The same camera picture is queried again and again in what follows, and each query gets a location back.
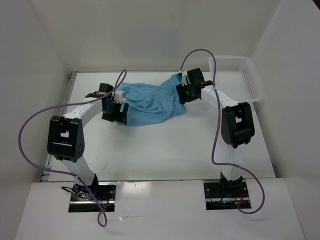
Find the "light blue shorts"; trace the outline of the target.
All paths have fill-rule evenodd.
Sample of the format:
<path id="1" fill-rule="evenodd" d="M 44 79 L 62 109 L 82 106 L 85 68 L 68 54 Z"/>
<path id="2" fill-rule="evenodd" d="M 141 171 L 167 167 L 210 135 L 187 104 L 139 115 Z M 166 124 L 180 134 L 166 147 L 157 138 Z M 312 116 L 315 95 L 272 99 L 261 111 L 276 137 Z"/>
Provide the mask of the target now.
<path id="1" fill-rule="evenodd" d="M 124 102 L 128 104 L 127 125 L 132 127 L 163 123 L 183 115 L 186 107 L 180 103 L 176 86 L 182 77 L 176 73 L 160 85 L 146 83 L 122 83 Z"/>

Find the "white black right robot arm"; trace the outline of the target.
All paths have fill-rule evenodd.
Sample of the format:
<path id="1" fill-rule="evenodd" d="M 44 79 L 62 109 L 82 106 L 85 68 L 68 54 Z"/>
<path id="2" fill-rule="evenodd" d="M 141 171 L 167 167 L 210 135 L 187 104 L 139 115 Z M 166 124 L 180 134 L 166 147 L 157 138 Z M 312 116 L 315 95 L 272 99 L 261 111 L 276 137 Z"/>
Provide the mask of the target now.
<path id="1" fill-rule="evenodd" d="M 211 80 L 205 80 L 199 68 L 179 71 L 181 83 L 176 86 L 180 104 L 195 100 L 204 100 L 218 111 L 218 133 L 215 134 L 213 147 L 221 137 L 226 153 L 222 162 L 219 179 L 221 197 L 230 197 L 243 182 L 242 165 L 244 152 L 251 138 L 255 135 L 255 127 L 251 106 L 247 102 L 239 102 L 223 93 Z"/>

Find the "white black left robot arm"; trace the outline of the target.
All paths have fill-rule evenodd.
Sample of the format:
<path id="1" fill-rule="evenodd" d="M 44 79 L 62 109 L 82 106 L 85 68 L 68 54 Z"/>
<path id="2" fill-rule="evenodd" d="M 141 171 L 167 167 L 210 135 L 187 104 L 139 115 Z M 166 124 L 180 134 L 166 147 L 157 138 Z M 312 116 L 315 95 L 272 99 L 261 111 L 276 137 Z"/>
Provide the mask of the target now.
<path id="1" fill-rule="evenodd" d="M 94 200 L 104 191 L 97 175 L 89 168 L 85 157 L 84 127 L 98 114 L 109 122 L 127 124 L 129 105 L 122 103 L 125 93 L 101 83 L 99 89 L 89 93 L 74 110 L 63 116 L 53 116 L 49 122 L 47 151 L 61 161 L 74 178 L 72 193 L 80 193 Z"/>

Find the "white perforated plastic basket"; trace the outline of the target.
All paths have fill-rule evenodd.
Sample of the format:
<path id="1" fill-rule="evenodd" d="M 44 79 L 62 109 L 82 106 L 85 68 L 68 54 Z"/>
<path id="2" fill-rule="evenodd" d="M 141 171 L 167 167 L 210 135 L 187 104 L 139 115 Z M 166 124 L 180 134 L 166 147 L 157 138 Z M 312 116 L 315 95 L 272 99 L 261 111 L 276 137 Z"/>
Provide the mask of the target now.
<path id="1" fill-rule="evenodd" d="M 211 76 L 216 71 L 215 83 L 227 96 L 248 103 L 260 102 L 263 99 L 259 75 L 248 57 L 209 57 L 208 66 Z"/>

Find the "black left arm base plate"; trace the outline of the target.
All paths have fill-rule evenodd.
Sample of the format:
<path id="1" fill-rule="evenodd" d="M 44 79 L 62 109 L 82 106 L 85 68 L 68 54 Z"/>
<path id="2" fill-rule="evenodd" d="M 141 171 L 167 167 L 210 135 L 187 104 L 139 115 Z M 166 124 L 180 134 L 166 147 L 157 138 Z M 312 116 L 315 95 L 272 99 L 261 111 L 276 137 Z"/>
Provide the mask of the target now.
<path id="1" fill-rule="evenodd" d="M 94 192 L 96 200 L 105 213 L 115 211 L 116 188 L 116 182 L 101 181 Z M 74 184 L 72 187 L 62 186 L 61 189 L 71 194 L 68 207 L 69 213 L 94 213 L 100 211 L 92 195 L 83 186 Z"/>

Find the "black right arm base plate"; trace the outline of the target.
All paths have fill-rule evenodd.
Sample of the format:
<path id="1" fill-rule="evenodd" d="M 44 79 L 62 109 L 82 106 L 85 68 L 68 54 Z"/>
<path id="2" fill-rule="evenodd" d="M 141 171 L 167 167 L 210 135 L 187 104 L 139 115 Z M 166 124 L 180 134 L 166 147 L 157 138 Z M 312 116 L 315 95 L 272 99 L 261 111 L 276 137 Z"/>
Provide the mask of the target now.
<path id="1" fill-rule="evenodd" d="M 207 211 L 251 209 L 247 183 L 242 181 L 240 187 L 224 193 L 218 179 L 203 182 L 205 207 Z"/>

